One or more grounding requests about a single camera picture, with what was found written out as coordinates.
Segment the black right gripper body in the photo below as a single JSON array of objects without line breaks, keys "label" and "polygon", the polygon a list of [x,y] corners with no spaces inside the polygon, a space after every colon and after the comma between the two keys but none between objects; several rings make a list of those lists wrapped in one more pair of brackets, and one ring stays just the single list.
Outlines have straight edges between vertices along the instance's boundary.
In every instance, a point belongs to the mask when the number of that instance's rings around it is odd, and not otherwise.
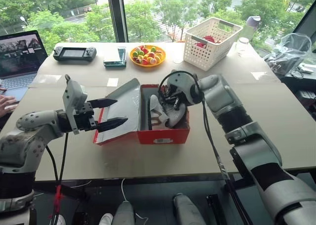
[{"label": "black right gripper body", "polygon": [[158,87],[158,99],[160,96],[168,97],[168,104],[174,105],[175,100],[178,98],[181,100],[181,91],[175,85],[159,85]]}]

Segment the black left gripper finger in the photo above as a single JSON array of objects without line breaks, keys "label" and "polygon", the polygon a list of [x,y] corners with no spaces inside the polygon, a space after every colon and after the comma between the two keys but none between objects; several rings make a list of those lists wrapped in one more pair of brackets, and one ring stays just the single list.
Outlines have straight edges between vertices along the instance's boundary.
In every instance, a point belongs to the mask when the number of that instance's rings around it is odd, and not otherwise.
[{"label": "black left gripper finger", "polygon": [[128,120],[128,118],[125,118],[125,117],[115,117],[112,119],[108,119],[105,122],[98,123],[96,126],[96,130],[100,133],[105,132],[105,131],[109,131],[109,130],[115,129],[118,126],[124,124],[127,120]]},{"label": "black left gripper finger", "polygon": [[100,98],[100,99],[89,100],[89,101],[87,101],[87,104],[88,104],[89,108],[94,109],[94,108],[109,107],[109,106],[115,104],[116,102],[117,102],[117,100],[115,100],[115,99]]}]

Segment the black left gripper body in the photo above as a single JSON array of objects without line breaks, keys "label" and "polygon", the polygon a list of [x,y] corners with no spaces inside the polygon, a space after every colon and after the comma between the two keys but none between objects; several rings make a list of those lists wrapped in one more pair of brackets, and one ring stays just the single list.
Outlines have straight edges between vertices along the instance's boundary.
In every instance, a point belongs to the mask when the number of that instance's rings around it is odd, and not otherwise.
[{"label": "black left gripper body", "polygon": [[75,110],[75,122],[79,131],[92,131],[97,128],[94,110],[90,102],[86,102],[79,110]]}]

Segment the person's bare hand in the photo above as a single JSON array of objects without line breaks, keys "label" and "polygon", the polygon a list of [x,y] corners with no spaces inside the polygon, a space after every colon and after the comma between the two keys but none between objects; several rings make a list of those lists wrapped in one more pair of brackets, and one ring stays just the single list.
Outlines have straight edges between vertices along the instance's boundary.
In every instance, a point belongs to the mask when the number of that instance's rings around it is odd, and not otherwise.
[{"label": "person's bare hand", "polygon": [[12,113],[18,105],[18,101],[13,96],[0,96],[0,117]]}]

